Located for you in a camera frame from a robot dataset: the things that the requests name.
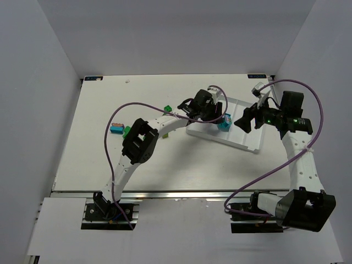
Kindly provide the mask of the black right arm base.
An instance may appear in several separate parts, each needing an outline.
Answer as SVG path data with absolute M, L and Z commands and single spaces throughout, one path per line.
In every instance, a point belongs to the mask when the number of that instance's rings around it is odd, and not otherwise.
M 284 227 L 276 223 L 276 219 L 271 214 L 259 209 L 249 201 L 236 201 L 228 204 L 231 210 L 224 209 L 230 215 L 230 227 L 233 234 L 274 234 L 283 233 Z

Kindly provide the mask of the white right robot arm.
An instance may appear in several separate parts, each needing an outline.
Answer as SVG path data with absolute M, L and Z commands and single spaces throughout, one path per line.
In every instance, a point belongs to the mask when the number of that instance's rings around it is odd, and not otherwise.
M 269 106 L 264 97 L 244 109 L 235 125 L 249 133 L 264 124 L 274 126 L 289 161 L 289 192 L 279 197 L 270 192 L 256 191 L 244 211 L 256 217 L 273 217 L 281 227 L 319 232 L 336 206 L 320 182 L 312 149 L 311 121 L 302 117 L 303 93 L 284 91 L 277 109 Z

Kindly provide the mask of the teal square lego brick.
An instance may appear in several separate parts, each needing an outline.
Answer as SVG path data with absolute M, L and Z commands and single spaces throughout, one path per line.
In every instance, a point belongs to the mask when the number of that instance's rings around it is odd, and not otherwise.
M 217 124 L 217 128 L 219 131 L 222 132 L 228 132 L 230 129 L 231 123 L 221 123 L 221 124 Z

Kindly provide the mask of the blue decorated lego brick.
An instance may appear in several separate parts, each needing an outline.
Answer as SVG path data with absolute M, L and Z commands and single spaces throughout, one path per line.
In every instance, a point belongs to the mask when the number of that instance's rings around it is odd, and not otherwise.
M 227 127 L 227 126 L 231 126 L 231 123 L 232 123 L 232 118 L 231 118 L 231 115 L 226 113 L 224 116 L 223 116 L 223 122 L 221 123 L 224 127 Z

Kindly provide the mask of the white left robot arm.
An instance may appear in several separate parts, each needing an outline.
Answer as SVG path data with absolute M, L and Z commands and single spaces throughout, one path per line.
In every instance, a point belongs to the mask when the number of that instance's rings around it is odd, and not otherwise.
M 122 192 L 138 166 L 153 155 L 157 141 L 163 136 L 192 123 L 218 124 L 223 121 L 228 103 L 219 101 L 224 91 L 211 85 L 199 90 L 194 98 L 184 100 L 174 111 L 162 111 L 162 116 L 146 121 L 137 119 L 122 143 L 120 159 L 116 166 L 109 158 L 110 182 L 93 195 L 93 202 L 102 217 L 112 220 L 119 213 L 125 214 L 119 205 Z

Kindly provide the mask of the green slanted lego brick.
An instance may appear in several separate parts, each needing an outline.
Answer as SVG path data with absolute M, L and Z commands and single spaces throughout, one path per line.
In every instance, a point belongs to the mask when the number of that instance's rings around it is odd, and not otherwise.
M 125 139 L 127 137 L 127 135 L 129 134 L 131 127 L 130 126 L 126 126 L 124 128 L 124 133 L 123 133 L 123 138 Z

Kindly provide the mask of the teal long lego brick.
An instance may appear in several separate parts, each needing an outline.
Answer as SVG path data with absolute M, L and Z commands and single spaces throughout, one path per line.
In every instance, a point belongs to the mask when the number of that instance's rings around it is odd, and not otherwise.
M 110 132 L 113 134 L 124 134 L 125 125 L 122 123 L 112 123 L 110 126 Z

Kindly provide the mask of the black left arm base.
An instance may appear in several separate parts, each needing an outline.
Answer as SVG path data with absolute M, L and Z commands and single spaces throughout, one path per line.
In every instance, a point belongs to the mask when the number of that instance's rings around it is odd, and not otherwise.
M 102 192 L 94 192 L 92 201 L 86 203 L 81 230 L 127 230 L 136 226 L 135 203 L 118 203 L 106 200 Z

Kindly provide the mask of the white compartment sorting tray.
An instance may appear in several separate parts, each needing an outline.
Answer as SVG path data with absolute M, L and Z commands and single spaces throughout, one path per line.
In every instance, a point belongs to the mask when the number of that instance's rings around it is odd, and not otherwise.
M 242 117 L 244 109 L 251 105 L 251 103 L 229 97 L 226 113 L 230 114 L 232 120 L 237 120 Z M 186 133 L 245 151 L 258 153 L 262 149 L 265 129 L 259 128 L 256 130 L 252 128 L 251 132 L 247 134 L 233 124 L 228 131 L 221 131 L 215 124 L 193 123 L 186 127 Z

